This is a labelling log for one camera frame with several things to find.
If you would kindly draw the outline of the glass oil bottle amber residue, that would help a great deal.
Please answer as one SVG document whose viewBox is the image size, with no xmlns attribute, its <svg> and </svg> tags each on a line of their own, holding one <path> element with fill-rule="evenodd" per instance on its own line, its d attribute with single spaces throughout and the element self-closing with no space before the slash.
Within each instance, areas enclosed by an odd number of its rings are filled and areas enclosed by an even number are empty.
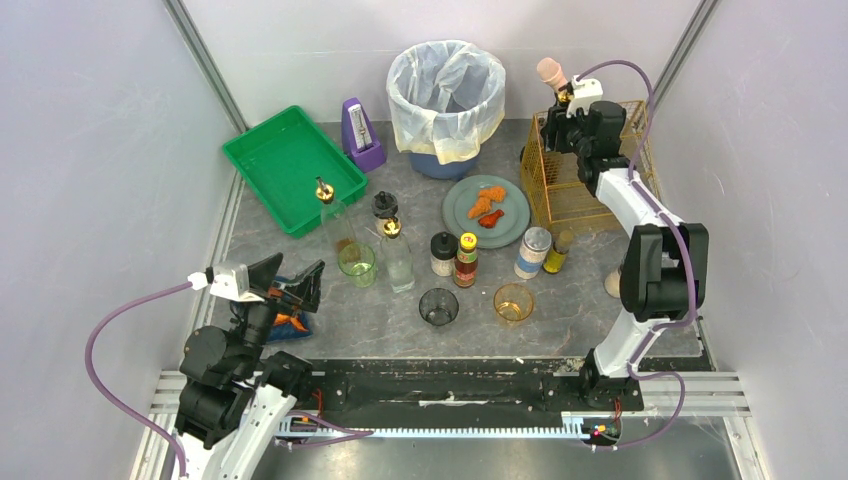
<svg viewBox="0 0 848 480">
<path fill-rule="evenodd" d="M 329 245 L 336 254 L 340 254 L 348 245 L 356 242 L 355 232 L 346 206 L 337 198 L 334 187 L 320 176 L 316 182 L 315 196 L 322 203 L 321 225 Z"/>
</svg>

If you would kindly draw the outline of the clear glass oil bottle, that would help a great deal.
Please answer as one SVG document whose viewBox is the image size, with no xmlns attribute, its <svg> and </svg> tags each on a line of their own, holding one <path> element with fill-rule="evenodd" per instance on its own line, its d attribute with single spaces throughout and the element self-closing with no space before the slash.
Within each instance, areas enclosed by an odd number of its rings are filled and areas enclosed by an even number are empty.
<svg viewBox="0 0 848 480">
<path fill-rule="evenodd" d="M 383 224 L 380 251 L 392 291 L 401 293 L 412 289 L 415 284 L 412 252 L 397 217 L 390 217 Z"/>
</svg>

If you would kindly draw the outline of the red sauce bottle yellow cap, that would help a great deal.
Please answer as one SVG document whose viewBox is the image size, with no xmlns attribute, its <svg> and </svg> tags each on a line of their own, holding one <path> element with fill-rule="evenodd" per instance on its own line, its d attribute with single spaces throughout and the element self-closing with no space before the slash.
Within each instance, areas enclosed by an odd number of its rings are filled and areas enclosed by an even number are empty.
<svg viewBox="0 0 848 480">
<path fill-rule="evenodd" d="M 465 232 L 459 238 L 453 280 L 460 288 L 469 288 L 475 283 L 478 268 L 477 242 L 478 238 L 472 232 Z"/>
</svg>

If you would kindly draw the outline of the glass oil bottle dark liquid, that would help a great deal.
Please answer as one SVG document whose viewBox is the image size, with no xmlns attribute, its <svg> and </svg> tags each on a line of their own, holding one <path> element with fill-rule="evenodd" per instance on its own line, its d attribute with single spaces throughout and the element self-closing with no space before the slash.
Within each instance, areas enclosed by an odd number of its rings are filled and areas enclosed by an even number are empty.
<svg viewBox="0 0 848 480">
<path fill-rule="evenodd" d="M 556 92 L 557 105 L 562 108 L 568 108 L 574 95 L 567 89 L 562 89 Z"/>
</svg>

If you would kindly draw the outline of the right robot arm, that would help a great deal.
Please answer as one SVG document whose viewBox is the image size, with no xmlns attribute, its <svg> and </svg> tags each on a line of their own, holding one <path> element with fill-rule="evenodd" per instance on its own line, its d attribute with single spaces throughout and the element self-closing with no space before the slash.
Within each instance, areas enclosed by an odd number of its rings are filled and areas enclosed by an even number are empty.
<svg viewBox="0 0 848 480">
<path fill-rule="evenodd" d="M 621 154 L 626 118 L 610 101 L 558 102 L 543 128 L 545 147 L 575 154 L 579 180 L 629 237 L 618 284 L 622 310 L 579 374 L 580 394 L 593 402 L 630 393 L 644 354 L 665 330 L 694 321 L 705 299 L 708 231 L 662 206 Z"/>
</svg>

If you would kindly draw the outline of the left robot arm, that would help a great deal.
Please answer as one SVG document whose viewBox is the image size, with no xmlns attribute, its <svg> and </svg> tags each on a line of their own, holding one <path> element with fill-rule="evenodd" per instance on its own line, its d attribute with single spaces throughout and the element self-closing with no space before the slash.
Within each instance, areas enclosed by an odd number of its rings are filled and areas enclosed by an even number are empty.
<svg viewBox="0 0 848 480">
<path fill-rule="evenodd" d="M 318 260 L 275 288 L 282 261 L 280 253 L 252 265 L 226 261 L 188 277 L 193 289 L 207 289 L 236 310 L 230 328 L 203 326 L 185 342 L 176 479 L 250 478 L 284 416 L 311 391 L 309 361 L 263 352 L 281 315 L 318 310 L 325 263 Z"/>
</svg>

